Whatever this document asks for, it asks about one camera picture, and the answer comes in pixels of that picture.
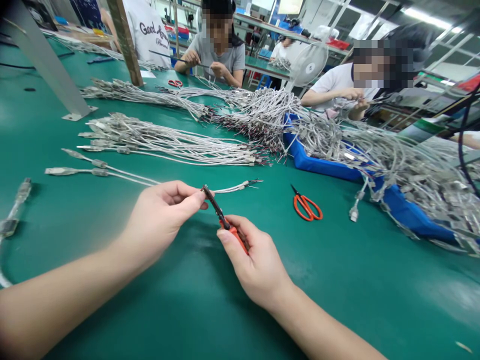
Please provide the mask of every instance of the wooden post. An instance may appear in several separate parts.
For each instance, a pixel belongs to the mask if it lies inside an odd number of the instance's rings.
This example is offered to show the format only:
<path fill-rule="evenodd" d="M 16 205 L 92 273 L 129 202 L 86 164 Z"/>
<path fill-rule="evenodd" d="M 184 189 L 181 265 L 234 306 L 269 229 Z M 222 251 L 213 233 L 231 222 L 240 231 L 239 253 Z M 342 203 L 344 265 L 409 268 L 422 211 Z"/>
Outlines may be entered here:
<path fill-rule="evenodd" d="M 144 85 L 144 81 L 140 74 L 139 61 L 135 52 L 124 4 L 122 3 L 122 0 L 106 0 L 106 2 L 110 9 L 111 18 L 118 36 L 123 59 L 125 60 L 126 67 L 130 73 L 131 83 L 137 87 L 141 87 Z"/>

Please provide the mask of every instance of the hand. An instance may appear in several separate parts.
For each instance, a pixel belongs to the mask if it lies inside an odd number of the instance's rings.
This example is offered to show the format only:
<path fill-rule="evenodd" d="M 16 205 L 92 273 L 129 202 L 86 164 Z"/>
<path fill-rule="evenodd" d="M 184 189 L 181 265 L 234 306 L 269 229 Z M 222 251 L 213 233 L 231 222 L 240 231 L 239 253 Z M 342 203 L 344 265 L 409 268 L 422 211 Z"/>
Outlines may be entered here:
<path fill-rule="evenodd" d="M 195 50 L 192 49 L 185 54 L 185 61 L 190 68 L 193 68 L 194 66 L 200 64 L 200 56 Z"/>
<path fill-rule="evenodd" d="M 253 302 L 273 312 L 295 285 L 280 260 L 272 238 L 245 217 L 228 215 L 226 219 L 246 237 L 250 245 L 247 255 L 229 231 L 219 229 L 216 233 L 241 286 Z"/>
<path fill-rule="evenodd" d="M 338 95 L 348 100 L 359 100 L 365 96 L 363 89 L 355 87 L 348 87 L 342 89 L 338 92 Z"/>
<path fill-rule="evenodd" d="M 221 62 L 214 61 L 210 65 L 211 70 L 215 74 L 216 78 L 224 78 L 227 73 L 229 72 L 225 65 L 223 65 Z"/>
<path fill-rule="evenodd" d="M 169 247 L 180 227 L 199 209 L 207 209 L 205 193 L 181 181 L 141 192 L 130 219 L 112 245 L 147 267 Z"/>
<path fill-rule="evenodd" d="M 369 107 L 370 107 L 370 104 L 368 103 L 367 100 L 365 100 L 365 99 L 360 99 L 360 100 L 355 104 L 355 106 L 353 107 L 353 110 L 355 110 L 355 111 L 357 111 L 357 112 L 363 112 L 363 111 L 367 110 Z"/>

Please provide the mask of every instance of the red container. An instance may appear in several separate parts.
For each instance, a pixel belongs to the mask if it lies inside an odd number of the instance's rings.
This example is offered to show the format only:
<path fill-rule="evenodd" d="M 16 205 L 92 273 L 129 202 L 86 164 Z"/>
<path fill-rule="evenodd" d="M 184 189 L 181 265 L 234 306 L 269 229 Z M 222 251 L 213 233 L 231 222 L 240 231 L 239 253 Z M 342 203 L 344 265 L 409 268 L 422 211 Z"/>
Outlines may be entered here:
<path fill-rule="evenodd" d="M 331 46 L 331 47 L 340 49 L 340 50 L 346 50 L 350 45 L 349 42 L 345 42 L 345 41 L 337 40 L 337 39 L 332 39 L 332 40 L 330 40 L 330 42 L 327 42 L 326 44 Z"/>

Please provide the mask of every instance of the cable bundle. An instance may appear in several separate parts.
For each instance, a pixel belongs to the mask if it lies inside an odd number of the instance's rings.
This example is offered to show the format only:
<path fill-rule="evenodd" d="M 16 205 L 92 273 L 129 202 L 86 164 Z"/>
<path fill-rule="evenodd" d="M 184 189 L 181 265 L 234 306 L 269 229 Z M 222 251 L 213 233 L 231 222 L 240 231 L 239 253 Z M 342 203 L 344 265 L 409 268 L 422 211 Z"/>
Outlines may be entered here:
<path fill-rule="evenodd" d="M 350 218 L 357 220 L 357 205 L 367 186 L 371 199 L 390 214 L 383 200 L 385 190 L 398 185 L 407 201 L 417 204 L 436 224 L 452 230 L 462 247 L 480 254 L 475 242 L 480 237 L 480 200 L 466 186 L 463 173 L 449 165 L 456 157 L 456 144 L 450 146 L 432 139 L 412 146 L 395 133 L 365 123 L 350 124 L 358 128 L 341 127 L 321 116 L 315 122 L 295 125 L 307 155 L 362 172 L 365 182 L 355 197 Z M 480 180 L 480 165 L 472 163 L 469 168 L 471 176 Z M 373 181 L 376 177 L 384 179 L 380 188 Z M 416 238 L 397 224 L 408 236 Z"/>
<path fill-rule="evenodd" d="M 88 86 L 80 90 L 82 96 L 86 99 L 122 100 L 133 103 L 183 108 L 188 110 L 196 121 L 206 120 L 215 114 L 209 106 L 192 102 L 173 94 L 143 91 L 129 82 L 117 79 L 114 79 L 113 82 L 108 82 L 95 78 L 92 81 L 94 86 Z"/>
<path fill-rule="evenodd" d="M 116 60 L 124 61 L 124 56 L 116 51 L 109 50 L 107 48 L 92 44 L 90 42 L 82 42 L 82 41 L 68 41 L 64 38 L 52 38 L 53 40 L 62 43 L 70 48 L 80 51 L 82 53 L 93 53 L 93 54 L 100 54 L 100 55 L 107 55 L 111 58 Z M 157 66 L 147 61 L 138 60 L 138 65 L 144 69 L 149 71 L 158 70 L 158 71 L 166 71 L 169 70 L 165 67 Z"/>
<path fill-rule="evenodd" d="M 292 68 L 292 63 L 288 59 L 282 59 L 281 57 L 276 57 L 275 60 L 270 61 L 268 64 L 274 68 L 287 70 L 288 72 Z"/>
<path fill-rule="evenodd" d="M 91 145 L 78 146 L 86 151 L 148 155 L 198 166 L 265 165 L 269 160 L 266 152 L 251 143 L 175 130 L 118 112 L 87 125 L 93 132 L 79 136 L 93 139 Z"/>
<path fill-rule="evenodd" d="M 224 100 L 232 109 L 240 108 L 244 106 L 245 102 L 244 98 L 247 97 L 249 94 L 252 94 L 251 91 L 236 88 L 231 90 L 221 90 L 220 88 L 208 88 L 203 89 L 199 87 L 182 87 L 179 90 L 172 90 L 162 86 L 156 86 L 159 92 L 164 94 L 172 94 L 176 95 L 179 98 L 189 99 L 198 96 L 210 96 L 218 99 Z"/>
<path fill-rule="evenodd" d="M 301 106 L 293 93 L 284 89 L 258 89 L 255 92 L 232 90 L 224 100 L 237 112 L 213 115 L 210 121 L 245 135 L 280 158 L 287 154 L 283 133 L 294 129 L 285 126 L 285 115 L 296 114 L 307 123 L 312 112 Z"/>
<path fill-rule="evenodd" d="M 161 184 L 161 182 L 152 180 L 148 177 L 138 176 L 133 173 L 126 172 L 126 171 L 117 169 L 115 167 L 109 166 L 105 161 L 88 158 L 77 151 L 70 150 L 67 148 L 63 148 L 62 150 L 73 158 L 90 162 L 94 166 L 94 168 L 75 169 L 72 167 L 51 167 L 51 168 L 45 169 L 45 174 L 54 175 L 54 176 L 66 176 L 66 175 L 86 173 L 86 174 L 92 174 L 98 177 L 114 176 L 117 178 L 129 180 L 137 184 L 145 185 L 147 187 Z M 235 191 L 243 190 L 245 189 L 245 187 L 257 189 L 257 187 L 254 187 L 252 185 L 256 183 L 261 183 L 261 182 L 263 182 L 263 180 L 259 180 L 259 179 L 247 180 L 242 182 L 241 184 L 238 184 L 232 187 L 228 187 L 221 190 L 213 190 L 213 192 L 216 194 L 227 194 L 227 193 L 233 193 Z"/>

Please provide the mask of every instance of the metal shelf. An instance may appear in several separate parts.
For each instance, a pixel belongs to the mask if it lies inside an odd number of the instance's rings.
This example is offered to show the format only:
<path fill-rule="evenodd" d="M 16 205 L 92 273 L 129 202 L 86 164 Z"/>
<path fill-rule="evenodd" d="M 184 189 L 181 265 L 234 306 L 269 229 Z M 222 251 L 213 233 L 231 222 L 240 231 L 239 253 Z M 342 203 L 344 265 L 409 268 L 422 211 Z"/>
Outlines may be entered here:
<path fill-rule="evenodd" d="M 313 44 L 313 43 L 319 43 L 320 42 L 318 40 L 302 36 L 302 35 L 300 35 L 296 32 L 288 31 L 288 30 L 282 29 L 280 27 L 274 26 L 272 24 L 266 23 L 266 22 L 264 22 L 260 19 L 255 18 L 255 17 L 235 13 L 235 14 L 233 14 L 233 18 L 235 20 L 240 21 L 240 22 L 259 27 L 260 29 L 264 29 L 264 30 L 267 30 L 267 31 L 271 31 L 271 32 L 280 34 L 280 35 L 288 36 L 288 37 L 290 37 L 292 39 L 295 39 L 295 40 L 298 40 L 302 43 Z M 336 47 L 333 47 L 333 46 L 328 46 L 328 51 L 332 51 L 334 53 L 338 53 L 338 54 L 342 54 L 342 55 L 347 55 L 349 53 L 348 51 L 340 50 L 340 49 L 338 49 Z"/>

